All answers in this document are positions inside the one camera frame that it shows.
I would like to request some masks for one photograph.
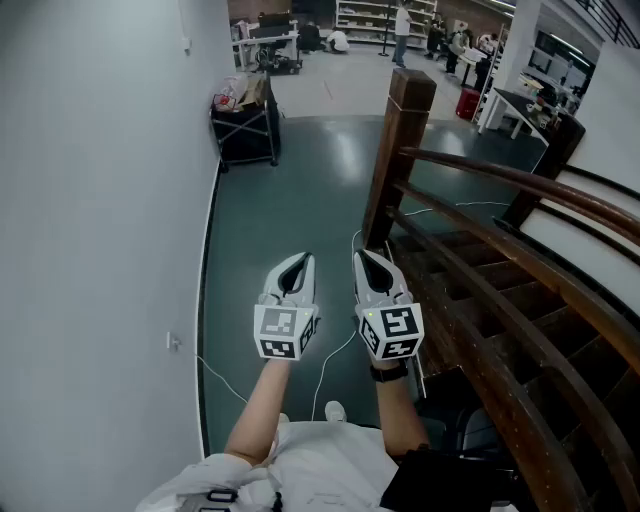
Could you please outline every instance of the black cart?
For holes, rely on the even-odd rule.
[[[219,112],[213,103],[211,105],[211,131],[218,142],[222,172],[227,172],[231,164],[261,160],[271,160],[271,165],[278,165],[280,117],[268,75],[265,82],[265,100],[261,105],[245,106],[239,112]]]

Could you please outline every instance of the white shelving unit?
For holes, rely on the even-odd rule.
[[[351,0],[336,0],[336,26],[342,28],[350,42],[378,43],[384,42],[385,22],[387,19],[387,4],[380,2],[360,2]],[[424,48],[426,27],[434,16],[437,0],[414,0],[414,6],[422,6],[420,9],[409,9],[411,14],[411,35],[407,41],[409,48]],[[395,11],[398,7],[391,6],[392,13],[389,17],[389,35],[387,44],[395,46],[394,26]]]

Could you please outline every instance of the sneaker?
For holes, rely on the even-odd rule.
[[[336,402],[335,400],[331,400],[331,402],[327,402],[327,405],[324,407],[324,415],[327,418],[327,421],[347,421],[347,413],[342,407],[340,402]]]

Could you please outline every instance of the black wrist strap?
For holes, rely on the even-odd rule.
[[[380,370],[372,366],[371,377],[373,377],[373,380],[376,382],[390,382],[409,375],[409,371],[407,370],[407,365],[404,360],[400,360],[398,363],[400,363],[400,366],[396,366],[390,370]]]

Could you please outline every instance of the wooden baluster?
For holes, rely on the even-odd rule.
[[[562,119],[560,126],[551,136],[549,147],[531,174],[555,180],[582,140],[585,133],[584,126],[572,116],[561,114],[560,118]],[[519,228],[539,202],[539,197],[528,192],[519,192],[503,214],[502,220]]]

